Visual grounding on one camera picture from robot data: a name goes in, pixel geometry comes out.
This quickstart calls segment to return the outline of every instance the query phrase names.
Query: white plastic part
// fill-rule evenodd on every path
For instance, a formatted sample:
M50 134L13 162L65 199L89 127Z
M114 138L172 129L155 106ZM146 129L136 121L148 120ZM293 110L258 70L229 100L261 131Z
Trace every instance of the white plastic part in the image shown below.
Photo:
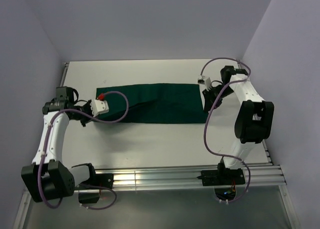
M44 125L40 145L35 157L32 160L32 163L35 163L36 165L39 165L41 161L41 155L43 154L45 137L48 131L48 125L50 124L52 117L57 113L58 111L53 111L43 116ZM66 113L61 113L55 119L49 136L44 164L49 163L51 160L62 162L62 147L64 144L65 133L68 125L69 118Z
M209 91L211 87L211 79L208 76L200 75L198 77L198 84L205 85L205 88Z
M94 99L90 103L93 117L109 112L109 106L106 100Z
M246 79L245 74L235 74L230 78L230 82ZM233 83L230 88L234 91L240 104L243 101L262 102L264 99L258 94L254 86L251 84L250 79L245 82Z
M235 156L237 158L241 158L243 161L247 158L249 153L253 148L255 148L258 144L255 142L247 142L242 144L240 139L236 139L231 147L231 152L228 153L229 155ZM241 161L231 158L231 157L224 157L223 158L225 168L229 169L239 169L242 168L244 165Z
M69 170L74 178L74 185L78 186L80 183L90 178L89 167L87 165L80 165Z

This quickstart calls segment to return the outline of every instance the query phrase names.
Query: metal frame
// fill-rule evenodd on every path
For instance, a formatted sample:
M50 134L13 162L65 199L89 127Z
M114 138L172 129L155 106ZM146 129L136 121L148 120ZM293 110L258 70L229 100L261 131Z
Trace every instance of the metal frame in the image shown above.
M69 63L65 63L60 86L63 86ZM251 171L251 187L279 186L284 207L287 212L291 227L299 229L300 223L289 197L286 180L279 165L273 165L265 141L262 142L268 163L249 164ZM217 166L185 166L167 168L136 168L136 169L97 169L97 174L114 174L113 189L115 191L151 191L151 190L177 190L200 189L201 180L197 179L202 170L214 170ZM248 180L248 170L244 169ZM98 190L76 190L75 193L93 193ZM31 195L27 189L23 191L21 203L14 222L14 229L22 229L31 204Z

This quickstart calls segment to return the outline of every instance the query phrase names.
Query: white wall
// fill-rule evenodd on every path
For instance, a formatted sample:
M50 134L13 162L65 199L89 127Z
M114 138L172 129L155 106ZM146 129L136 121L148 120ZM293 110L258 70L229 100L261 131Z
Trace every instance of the white wall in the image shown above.
M272 0L243 57L275 104L272 159L304 229L320 225L320 0Z
M63 64L24 0L0 0L0 227L12 228Z
M270 0L27 0L65 61L241 58Z

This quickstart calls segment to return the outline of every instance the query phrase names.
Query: red tip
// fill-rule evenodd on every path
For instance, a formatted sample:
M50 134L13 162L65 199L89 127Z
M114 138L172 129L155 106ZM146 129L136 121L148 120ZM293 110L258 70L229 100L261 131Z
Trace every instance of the red tip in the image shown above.
M99 96L98 96L98 100L100 101L103 101L105 99L105 95L103 93L101 93Z

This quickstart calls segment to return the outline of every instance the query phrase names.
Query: green cloth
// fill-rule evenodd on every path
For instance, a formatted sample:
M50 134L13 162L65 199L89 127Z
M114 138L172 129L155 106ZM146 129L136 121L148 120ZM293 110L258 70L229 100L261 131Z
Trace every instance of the green cloth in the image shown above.
M203 124L208 113L202 106L197 84L137 84L97 88L96 96L119 91L129 101L129 111L122 123ZM113 121L126 110L125 100L118 94L108 94L109 112L98 118Z

